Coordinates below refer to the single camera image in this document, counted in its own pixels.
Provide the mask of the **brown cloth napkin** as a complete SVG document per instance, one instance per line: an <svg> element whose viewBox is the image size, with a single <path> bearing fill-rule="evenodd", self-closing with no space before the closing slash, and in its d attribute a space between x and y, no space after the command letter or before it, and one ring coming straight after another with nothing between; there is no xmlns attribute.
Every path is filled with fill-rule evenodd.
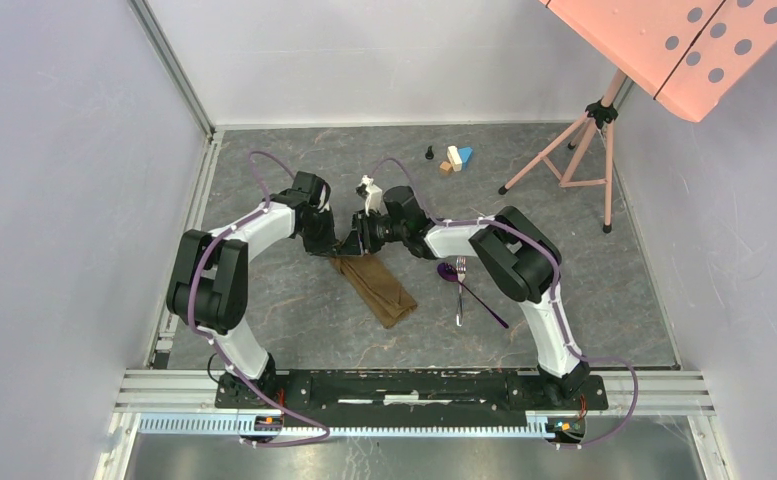
<svg viewBox="0 0 777 480"><path fill-rule="evenodd" d="M417 309L414 297L375 255L331 257L329 261L383 328L395 327Z"/></svg>

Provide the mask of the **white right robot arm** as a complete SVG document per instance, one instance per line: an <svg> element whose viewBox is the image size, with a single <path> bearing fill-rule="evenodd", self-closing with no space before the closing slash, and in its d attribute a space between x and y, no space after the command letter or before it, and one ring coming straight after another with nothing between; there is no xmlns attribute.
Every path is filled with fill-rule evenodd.
<svg viewBox="0 0 777 480"><path fill-rule="evenodd" d="M430 216L409 186L387 190L385 210L360 210L339 256L375 254L391 242L415 257L476 257L499 290L523 312L535 341L544 400L566 408L582 393L590 367L577 346L561 304L557 247L517 208L494 216L449 220Z"/></svg>

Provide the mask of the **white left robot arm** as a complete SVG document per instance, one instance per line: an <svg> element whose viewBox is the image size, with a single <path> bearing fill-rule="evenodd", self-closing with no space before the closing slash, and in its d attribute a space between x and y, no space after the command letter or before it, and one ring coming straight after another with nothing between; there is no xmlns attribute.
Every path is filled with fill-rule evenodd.
<svg viewBox="0 0 777 480"><path fill-rule="evenodd" d="M276 399L278 381L271 355L244 319L249 264L276 242L296 237L311 255L333 255L330 194L321 177L298 172L290 188L247 215L210 231L189 230L180 239L166 307L209 341L226 370L241 379L239 392L254 407Z"/></svg>

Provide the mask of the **purple spoon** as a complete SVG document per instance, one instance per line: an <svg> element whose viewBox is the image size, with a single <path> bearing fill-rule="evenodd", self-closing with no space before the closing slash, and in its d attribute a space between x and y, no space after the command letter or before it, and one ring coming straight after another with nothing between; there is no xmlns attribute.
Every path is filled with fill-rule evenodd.
<svg viewBox="0 0 777 480"><path fill-rule="evenodd" d="M439 263L436 267L437 272L439 276L450 283L455 283L457 285L457 276L456 276L456 270L455 270L455 264L450 264L447 262ZM510 325L499 315L497 314L491 307L489 307L476 293L474 293L464 281L464 293L468 293L474 300L476 300L490 315L491 317L504 329L509 329Z"/></svg>

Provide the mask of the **silver fork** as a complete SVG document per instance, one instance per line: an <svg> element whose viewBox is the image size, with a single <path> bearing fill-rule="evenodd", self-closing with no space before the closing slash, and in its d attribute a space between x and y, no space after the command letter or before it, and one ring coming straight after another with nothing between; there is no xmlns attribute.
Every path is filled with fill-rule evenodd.
<svg viewBox="0 0 777 480"><path fill-rule="evenodd" d="M467 259L464 256L456 258L455 270L457 276L457 312L456 312L456 325L458 327L463 326L464 316L464 281L467 272Z"/></svg>

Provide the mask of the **cream toy brick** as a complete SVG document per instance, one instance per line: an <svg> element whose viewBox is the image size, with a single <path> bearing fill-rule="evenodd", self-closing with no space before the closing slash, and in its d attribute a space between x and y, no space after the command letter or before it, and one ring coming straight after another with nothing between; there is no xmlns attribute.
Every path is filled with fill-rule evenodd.
<svg viewBox="0 0 777 480"><path fill-rule="evenodd" d="M447 147L447 162L449 163L450 168L454 172L461 171L463 168L463 161L462 161L461 155L459 153L458 148L454 145Z"/></svg>

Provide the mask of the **blue wooden triangle block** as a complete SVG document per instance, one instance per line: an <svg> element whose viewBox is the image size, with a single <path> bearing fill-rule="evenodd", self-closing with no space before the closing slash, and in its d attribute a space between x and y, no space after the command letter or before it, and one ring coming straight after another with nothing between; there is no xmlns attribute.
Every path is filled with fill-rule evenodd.
<svg viewBox="0 0 777 480"><path fill-rule="evenodd" d="M461 160L462 168L466 168L473 155L472 147L462 147L458 149L458 154Z"/></svg>

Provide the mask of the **pink tripod stand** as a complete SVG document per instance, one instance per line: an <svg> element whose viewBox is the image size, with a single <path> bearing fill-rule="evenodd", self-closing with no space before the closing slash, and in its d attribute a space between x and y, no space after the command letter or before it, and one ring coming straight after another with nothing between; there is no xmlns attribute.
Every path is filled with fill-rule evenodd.
<svg viewBox="0 0 777 480"><path fill-rule="evenodd" d="M601 98L588 104L580 117L500 186L498 194L507 194L532 169L538 164L544 163L558 180L558 185L561 188L604 187L602 232L611 233L613 230L614 139L616 121L619 115L615 107L615 99L627 79L627 74L622 69L618 69ZM574 180L573 176L581 165L589 146L596 136L602 134L604 134L605 149L603 176L589 180ZM573 155L566 168L561 171L550 160L549 155L565 140L568 140L567 148L573 151Z"/></svg>

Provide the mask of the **pink perforated stand board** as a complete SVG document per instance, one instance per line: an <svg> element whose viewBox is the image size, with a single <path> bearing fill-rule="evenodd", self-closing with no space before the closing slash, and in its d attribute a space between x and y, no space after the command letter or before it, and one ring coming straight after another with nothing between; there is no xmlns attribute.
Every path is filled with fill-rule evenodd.
<svg viewBox="0 0 777 480"><path fill-rule="evenodd" d="M667 111L702 121L777 43L777 0L550 0Z"/></svg>

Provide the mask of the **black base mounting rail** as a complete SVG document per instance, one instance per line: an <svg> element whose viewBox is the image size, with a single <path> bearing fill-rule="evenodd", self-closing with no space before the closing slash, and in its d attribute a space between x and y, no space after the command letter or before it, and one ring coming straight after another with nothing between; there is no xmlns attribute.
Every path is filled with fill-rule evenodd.
<svg viewBox="0 0 777 480"><path fill-rule="evenodd" d="M255 409L260 424L271 425L271 410L283 407L286 427L512 427L530 411L609 407L601 376L559 381L535 370L292 369L258 381L257 392L230 373L217 383L216 408Z"/></svg>

